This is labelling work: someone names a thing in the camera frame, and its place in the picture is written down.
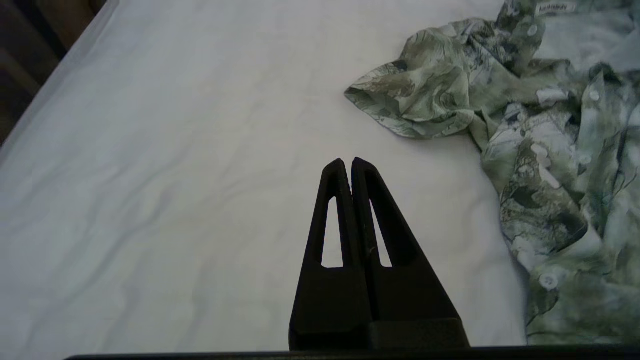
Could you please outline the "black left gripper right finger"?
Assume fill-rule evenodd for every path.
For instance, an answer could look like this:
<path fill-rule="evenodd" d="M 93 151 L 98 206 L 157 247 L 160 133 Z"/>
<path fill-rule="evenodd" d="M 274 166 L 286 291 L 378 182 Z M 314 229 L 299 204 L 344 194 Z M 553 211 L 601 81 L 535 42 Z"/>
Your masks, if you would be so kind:
<path fill-rule="evenodd" d="M 470 347 L 463 322 L 377 168 L 351 167 L 374 350 Z"/>

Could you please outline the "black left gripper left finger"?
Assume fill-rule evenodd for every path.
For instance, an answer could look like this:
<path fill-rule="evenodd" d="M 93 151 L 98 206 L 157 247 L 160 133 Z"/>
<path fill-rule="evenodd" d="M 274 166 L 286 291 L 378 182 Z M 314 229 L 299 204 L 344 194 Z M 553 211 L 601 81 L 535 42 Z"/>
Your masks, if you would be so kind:
<path fill-rule="evenodd" d="M 336 215 L 342 266 L 322 264 L 330 201 Z M 345 162 L 323 168 L 289 323 L 291 351 L 360 351 L 372 321 L 358 222 Z"/>

